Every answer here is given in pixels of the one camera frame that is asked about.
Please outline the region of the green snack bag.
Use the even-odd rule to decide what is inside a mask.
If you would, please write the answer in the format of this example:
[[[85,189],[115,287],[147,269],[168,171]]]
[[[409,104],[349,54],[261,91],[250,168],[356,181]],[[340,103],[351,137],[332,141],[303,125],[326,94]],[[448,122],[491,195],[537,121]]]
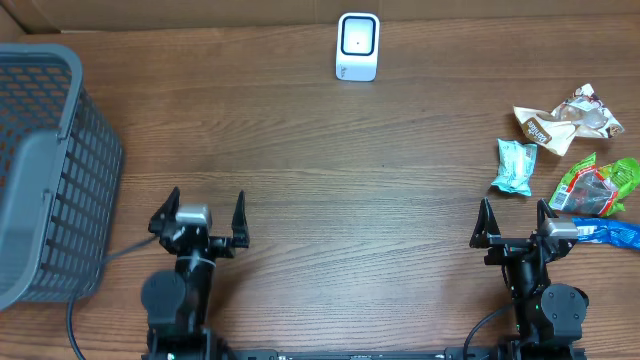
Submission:
[[[624,212],[623,200],[639,185],[639,162],[632,157],[598,166],[592,153],[561,178],[549,205],[554,211],[609,217]]]

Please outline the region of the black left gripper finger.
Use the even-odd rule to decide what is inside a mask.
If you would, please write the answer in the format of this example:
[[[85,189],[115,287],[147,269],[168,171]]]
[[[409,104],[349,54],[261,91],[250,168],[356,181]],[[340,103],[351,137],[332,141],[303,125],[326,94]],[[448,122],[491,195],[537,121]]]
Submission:
[[[233,247],[248,248],[250,245],[249,228],[245,212],[245,192],[241,191],[236,202],[231,223],[233,232]]]
[[[180,190],[174,187],[167,200],[151,216],[148,231],[151,234],[161,234],[165,226],[175,221],[175,216],[180,206]]]

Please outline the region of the blue Oreo cookie pack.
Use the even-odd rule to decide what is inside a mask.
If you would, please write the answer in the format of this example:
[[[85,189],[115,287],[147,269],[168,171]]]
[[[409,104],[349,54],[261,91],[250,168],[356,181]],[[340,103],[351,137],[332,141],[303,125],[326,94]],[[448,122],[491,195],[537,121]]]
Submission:
[[[581,243],[607,244],[618,248],[639,249],[639,226],[603,218],[572,219]]]

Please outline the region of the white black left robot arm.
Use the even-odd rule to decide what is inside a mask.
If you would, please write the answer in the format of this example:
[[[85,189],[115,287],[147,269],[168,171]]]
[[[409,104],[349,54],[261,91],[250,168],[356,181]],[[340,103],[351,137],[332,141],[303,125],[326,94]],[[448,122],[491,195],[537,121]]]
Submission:
[[[222,360],[236,354],[205,325],[214,272],[219,258],[232,259],[250,245],[245,193],[240,192],[231,223],[232,235],[211,234],[206,204],[180,203],[174,188],[150,218],[148,231],[176,257],[175,268],[153,273],[143,284],[141,303],[147,312],[147,352],[143,360]]]

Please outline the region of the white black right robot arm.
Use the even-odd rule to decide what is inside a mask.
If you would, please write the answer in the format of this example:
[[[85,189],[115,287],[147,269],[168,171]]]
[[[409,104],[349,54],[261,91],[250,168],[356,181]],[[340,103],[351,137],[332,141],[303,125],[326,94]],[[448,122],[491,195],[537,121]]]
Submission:
[[[559,217],[543,199],[537,202],[536,228],[527,238],[501,235],[487,198],[480,202],[469,246],[485,249],[484,263],[501,268],[511,302],[480,320],[467,335],[461,358],[475,359],[474,335],[494,318],[512,310],[517,334],[485,351],[487,359],[585,360],[586,351],[574,343],[582,338],[589,306],[579,288],[553,283],[547,265],[569,254],[578,241],[572,220]]]

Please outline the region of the beige brown snack bag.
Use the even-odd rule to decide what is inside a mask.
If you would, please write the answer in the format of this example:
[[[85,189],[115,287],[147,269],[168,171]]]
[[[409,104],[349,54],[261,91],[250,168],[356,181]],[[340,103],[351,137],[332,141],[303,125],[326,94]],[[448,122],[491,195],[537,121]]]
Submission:
[[[566,154],[576,137],[611,139],[624,132],[589,83],[551,112],[517,106],[513,111],[524,135],[558,156]]]

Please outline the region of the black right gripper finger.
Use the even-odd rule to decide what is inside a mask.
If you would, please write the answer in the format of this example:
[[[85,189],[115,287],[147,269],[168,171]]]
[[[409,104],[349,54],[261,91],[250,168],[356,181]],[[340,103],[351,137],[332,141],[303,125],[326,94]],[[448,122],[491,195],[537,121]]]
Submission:
[[[487,197],[480,202],[476,225],[469,241],[471,248],[489,248],[501,240],[501,232]]]
[[[550,207],[545,199],[537,201],[536,220],[538,233],[552,233],[556,228],[556,219],[558,215]]]

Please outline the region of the mint green wipes pack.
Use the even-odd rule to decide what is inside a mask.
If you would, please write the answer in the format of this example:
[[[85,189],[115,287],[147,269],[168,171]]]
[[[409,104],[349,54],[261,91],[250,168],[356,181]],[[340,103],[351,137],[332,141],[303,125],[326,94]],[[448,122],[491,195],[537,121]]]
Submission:
[[[499,166],[491,185],[502,192],[531,196],[530,179],[535,169],[537,145],[502,139],[497,142]]]

